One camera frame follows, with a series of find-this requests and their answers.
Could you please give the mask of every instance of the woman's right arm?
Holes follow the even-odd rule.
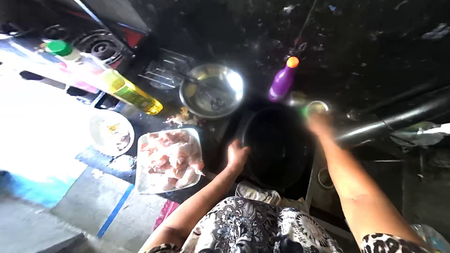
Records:
[[[365,235],[383,233],[426,247],[359,162],[334,142],[333,130],[326,119],[312,115],[309,127],[322,144],[328,171],[357,243]]]

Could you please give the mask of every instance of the white plate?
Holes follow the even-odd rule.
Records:
[[[111,145],[106,145],[100,130],[102,123],[105,121],[119,123],[120,128],[123,128],[130,133],[130,143],[127,147],[119,151]],[[89,119],[89,132],[92,139],[92,146],[103,154],[110,156],[125,154],[125,152],[128,151],[133,145],[133,141],[135,140],[135,131],[133,130],[131,123],[122,114],[105,109],[95,109],[93,111]]]
[[[164,174],[157,174],[157,173],[149,173],[149,168],[143,166],[143,160],[146,159],[148,157],[148,152],[142,152],[140,151],[140,147],[142,146],[143,143],[148,143],[148,136],[150,134],[161,134],[161,133],[165,133],[165,132],[170,132],[170,131],[181,131],[181,130],[186,130],[189,135],[191,135],[192,137],[194,137],[197,142],[198,142],[198,146],[200,148],[200,159],[202,159],[202,146],[200,145],[200,137],[198,136],[198,132],[193,129],[193,128],[182,128],[182,129],[174,129],[174,130],[166,130],[166,131],[160,131],[160,132],[154,132],[154,133],[147,133],[142,135],[141,137],[139,137],[138,139],[138,155],[137,155],[137,159],[136,159],[136,184],[135,184],[135,188],[137,189],[137,191],[141,194],[156,194],[156,193],[163,193],[163,192],[170,192],[170,191],[174,191],[174,190],[180,190],[180,189],[184,189],[184,188],[188,188],[191,187],[195,184],[198,183],[198,181],[200,181],[200,175],[197,175],[197,178],[194,179],[194,181],[189,184],[186,185],[183,188],[174,188],[172,190],[163,190],[162,189],[162,185],[161,182],[164,180],[164,177],[166,177]]]

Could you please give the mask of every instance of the leopard print sleeve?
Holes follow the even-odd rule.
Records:
[[[361,253],[430,253],[417,244],[388,234],[370,234],[363,237]]]
[[[174,244],[161,244],[156,246],[145,253],[178,253],[180,249],[176,247]]]

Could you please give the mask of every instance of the cooking oil bottle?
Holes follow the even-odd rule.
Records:
[[[155,115],[162,110],[162,104],[158,100],[94,56],[82,53],[64,41],[48,43],[47,50],[66,62],[68,69],[80,75],[78,78],[84,82],[134,105],[146,114]]]

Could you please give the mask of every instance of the yellow oil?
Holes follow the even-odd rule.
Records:
[[[158,100],[139,89],[116,70],[108,69],[100,78],[108,85],[106,92],[134,105],[146,114],[155,115],[162,110],[162,104]]]

